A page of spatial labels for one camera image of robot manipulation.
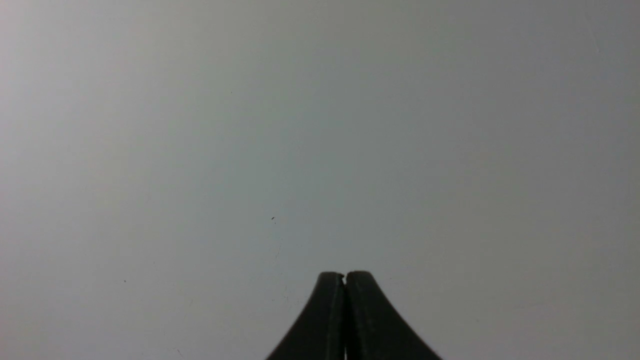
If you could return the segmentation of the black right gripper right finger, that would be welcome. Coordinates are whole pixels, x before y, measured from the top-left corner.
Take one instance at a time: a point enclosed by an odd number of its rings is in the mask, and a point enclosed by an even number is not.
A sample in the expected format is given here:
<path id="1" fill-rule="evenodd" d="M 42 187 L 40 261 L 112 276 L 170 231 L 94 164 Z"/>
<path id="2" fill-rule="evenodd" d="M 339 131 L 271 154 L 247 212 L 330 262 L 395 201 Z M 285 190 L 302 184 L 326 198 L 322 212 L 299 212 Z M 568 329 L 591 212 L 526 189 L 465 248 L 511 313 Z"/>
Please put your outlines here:
<path id="1" fill-rule="evenodd" d="M 402 318 L 368 271 L 346 276 L 348 360 L 439 360 Z"/>

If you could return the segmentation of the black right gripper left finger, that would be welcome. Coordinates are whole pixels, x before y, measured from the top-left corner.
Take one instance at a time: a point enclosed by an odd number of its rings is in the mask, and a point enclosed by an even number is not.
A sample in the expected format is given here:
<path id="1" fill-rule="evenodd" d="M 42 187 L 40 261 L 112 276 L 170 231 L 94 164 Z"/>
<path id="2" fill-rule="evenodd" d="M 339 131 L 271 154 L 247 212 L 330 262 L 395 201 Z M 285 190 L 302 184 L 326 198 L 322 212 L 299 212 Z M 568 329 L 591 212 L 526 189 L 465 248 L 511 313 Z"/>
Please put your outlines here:
<path id="1" fill-rule="evenodd" d="M 345 358 L 345 281 L 322 272 L 308 301 L 268 360 L 343 360 Z"/>

